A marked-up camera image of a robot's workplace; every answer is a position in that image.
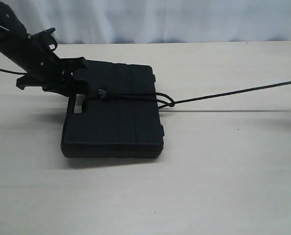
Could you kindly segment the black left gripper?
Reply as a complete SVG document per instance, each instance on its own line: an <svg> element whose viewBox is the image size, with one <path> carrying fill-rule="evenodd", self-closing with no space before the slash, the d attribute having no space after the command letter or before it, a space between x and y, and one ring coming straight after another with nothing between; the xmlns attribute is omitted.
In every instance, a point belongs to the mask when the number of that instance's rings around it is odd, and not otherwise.
<svg viewBox="0 0 291 235"><path fill-rule="evenodd" d="M24 75L17 79L16 87L41 87L44 92L60 94L69 98L83 95L85 100L96 99L96 84L91 80L75 79L72 73L87 69L84 57L60 58L57 66L47 66L39 72Z"/></svg>

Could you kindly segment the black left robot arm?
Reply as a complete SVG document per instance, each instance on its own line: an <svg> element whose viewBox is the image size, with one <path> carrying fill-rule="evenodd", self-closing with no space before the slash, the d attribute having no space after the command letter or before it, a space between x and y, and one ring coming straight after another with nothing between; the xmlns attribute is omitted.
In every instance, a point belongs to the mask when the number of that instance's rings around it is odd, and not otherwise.
<svg viewBox="0 0 291 235"><path fill-rule="evenodd" d="M86 81L72 75L87 69L88 61L84 57L59 58L50 48L58 45L51 35L54 30L29 34L12 8L0 1L0 53L25 71L16 86L21 90L40 87L45 92L66 97L76 94L83 94L87 99L99 97L97 89L89 88Z"/></svg>

